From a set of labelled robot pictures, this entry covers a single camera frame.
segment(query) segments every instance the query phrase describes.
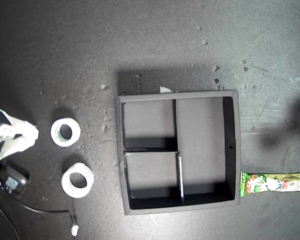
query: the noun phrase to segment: cable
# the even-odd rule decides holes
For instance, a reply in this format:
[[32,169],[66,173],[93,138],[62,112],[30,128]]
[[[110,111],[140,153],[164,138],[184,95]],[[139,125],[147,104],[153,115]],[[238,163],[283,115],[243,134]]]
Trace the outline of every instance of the cable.
[[7,218],[7,216],[4,214],[4,212],[1,209],[0,209],[0,212],[2,213],[2,215],[5,218],[5,220],[10,224],[11,228],[13,229],[16,239],[20,240],[18,232],[17,232],[15,226],[13,225],[13,223]]
[[16,199],[13,196],[12,196],[12,198],[23,208],[28,209],[28,210],[38,213],[38,214],[70,214],[72,225],[77,225],[74,214],[71,210],[49,210],[49,211],[48,210],[38,210],[38,209],[35,209],[35,208],[32,208],[30,206],[23,204],[22,202],[20,202],[18,199]]
[[[76,220],[75,220],[75,216],[74,216],[74,213],[72,210],[38,210],[38,209],[35,209],[35,208],[32,208],[30,206],[27,206],[25,204],[23,204],[22,202],[20,202],[18,199],[16,199],[14,196],[12,196],[11,194],[8,194],[9,196],[11,196],[21,207],[27,209],[27,210],[30,210],[32,212],[35,212],[35,213],[38,213],[38,214],[70,214],[70,217],[71,217],[71,221],[72,221],[72,229],[71,229],[71,233],[74,237],[74,240],[76,240],[76,235],[74,235],[73,233],[73,228],[76,228],[76,232],[78,232],[78,225],[76,223]],[[4,216],[5,220],[10,224],[10,226],[12,227],[13,231],[14,231],[14,234],[15,234],[15,237],[17,240],[20,240],[19,238],[19,235],[18,235],[18,232],[15,228],[15,226],[13,225],[13,223],[9,220],[9,218],[7,218],[7,216],[4,214],[4,212],[0,209],[0,212],[2,213],[2,215]]]

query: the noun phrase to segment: snack package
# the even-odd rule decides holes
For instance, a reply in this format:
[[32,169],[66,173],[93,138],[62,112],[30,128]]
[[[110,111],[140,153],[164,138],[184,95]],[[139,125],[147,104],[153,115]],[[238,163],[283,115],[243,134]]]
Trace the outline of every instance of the snack package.
[[240,196],[259,192],[299,192],[300,173],[247,174],[241,172]]

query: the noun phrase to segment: white plug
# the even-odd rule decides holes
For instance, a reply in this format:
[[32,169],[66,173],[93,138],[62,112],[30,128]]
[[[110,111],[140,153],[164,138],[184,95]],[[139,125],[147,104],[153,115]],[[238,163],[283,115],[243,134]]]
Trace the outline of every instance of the white plug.
[[79,226],[78,225],[72,225],[72,228],[71,228],[71,233],[72,233],[72,236],[77,236],[78,234],[78,229],[79,229]]

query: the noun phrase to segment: black device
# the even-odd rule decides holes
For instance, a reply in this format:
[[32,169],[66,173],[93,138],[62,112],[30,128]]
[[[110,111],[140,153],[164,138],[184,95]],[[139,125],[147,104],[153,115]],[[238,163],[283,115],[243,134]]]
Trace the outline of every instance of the black device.
[[24,168],[9,159],[0,161],[0,188],[18,198],[29,182],[30,174]]
[[30,182],[30,174],[24,168],[9,159],[0,162],[1,188],[18,198]]

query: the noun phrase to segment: tape roll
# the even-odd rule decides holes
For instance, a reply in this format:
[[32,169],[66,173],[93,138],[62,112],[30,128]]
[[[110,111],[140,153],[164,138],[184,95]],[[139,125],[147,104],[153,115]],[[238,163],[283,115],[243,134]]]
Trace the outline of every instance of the tape roll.
[[[72,136],[70,139],[66,139],[61,135],[61,126],[67,125],[72,131]],[[51,138],[55,144],[60,147],[69,147],[79,140],[81,134],[81,128],[79,123],[73,118],[61,118],[55,121],[51,126]]]
[[[86,180],[86,186],[79,188],[71,183],[70,175],[73,173],[81,174]],[[82,162],[75,163],[65,173],[61,178],[61,186],[63,191],[70,197],[79,199],[86,196],[94,183],[94,173],[92,170]]]

